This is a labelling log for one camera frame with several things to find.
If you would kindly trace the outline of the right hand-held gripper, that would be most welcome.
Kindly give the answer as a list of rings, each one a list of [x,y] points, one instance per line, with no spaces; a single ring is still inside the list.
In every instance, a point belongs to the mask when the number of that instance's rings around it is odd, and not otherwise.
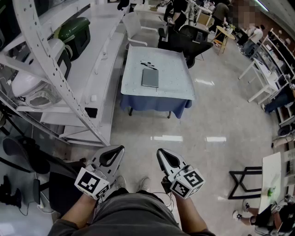
[[[168,194],[172,192],[182,199],[187,199],[197,193],[205,183],[198,169],[186,165],[183,157],[165,148],[157,150],[157,159],[161,170],[166,174],[162,179],[162,187]]]

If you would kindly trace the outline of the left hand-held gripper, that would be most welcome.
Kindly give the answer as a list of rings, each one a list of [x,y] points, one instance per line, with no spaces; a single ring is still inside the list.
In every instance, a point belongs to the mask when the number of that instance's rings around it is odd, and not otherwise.
[[[115,183],[115,173],[124,155],[123,145],[112,145],[99,149],[92,161],[86,162],[74,185],[84,194],[99,200]]]

